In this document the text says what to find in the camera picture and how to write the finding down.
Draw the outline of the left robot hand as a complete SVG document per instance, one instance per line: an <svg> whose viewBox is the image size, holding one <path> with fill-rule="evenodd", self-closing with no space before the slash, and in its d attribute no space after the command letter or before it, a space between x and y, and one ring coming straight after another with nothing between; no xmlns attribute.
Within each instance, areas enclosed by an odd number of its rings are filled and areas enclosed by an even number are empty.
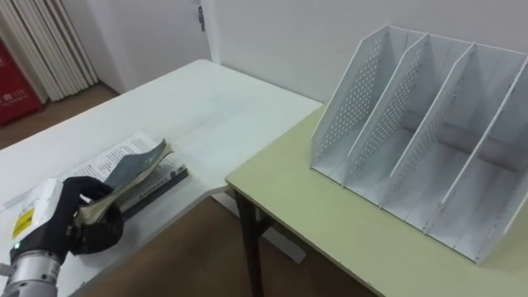
<svg viewBox="0 0 528 297"><path fill-rule="evenodd" d="M65 262L75 256L103 252L123 236L125 222L116 205L111 205L95 224L76 225L75 214L87 205L83 197L98 202L113 188L94 177L49 178L27 193L12 231L9 251L13 264L22 254L44 251Z"/></svg>

